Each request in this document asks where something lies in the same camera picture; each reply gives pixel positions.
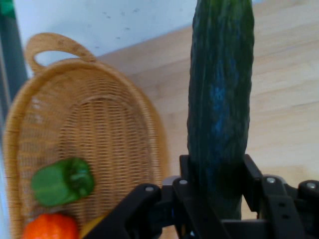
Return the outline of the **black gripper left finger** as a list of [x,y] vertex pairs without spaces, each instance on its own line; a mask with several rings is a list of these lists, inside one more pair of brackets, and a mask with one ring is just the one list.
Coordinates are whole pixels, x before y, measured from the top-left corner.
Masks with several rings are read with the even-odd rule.
[[180,239],[223,239],[225,227],[193,183],[189,156],[179,161],[180,176],[162,187],[137,186],[85,238],[158,239],[174,226]]

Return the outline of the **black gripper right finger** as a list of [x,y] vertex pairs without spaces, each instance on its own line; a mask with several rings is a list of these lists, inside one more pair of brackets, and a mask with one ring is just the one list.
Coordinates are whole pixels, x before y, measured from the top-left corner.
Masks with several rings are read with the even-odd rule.
[[244,157],[243,195],[257,218],[270,225],[273,239],[319,237],[319,182],[290,186],[282,177],[264,175],[252,158]]

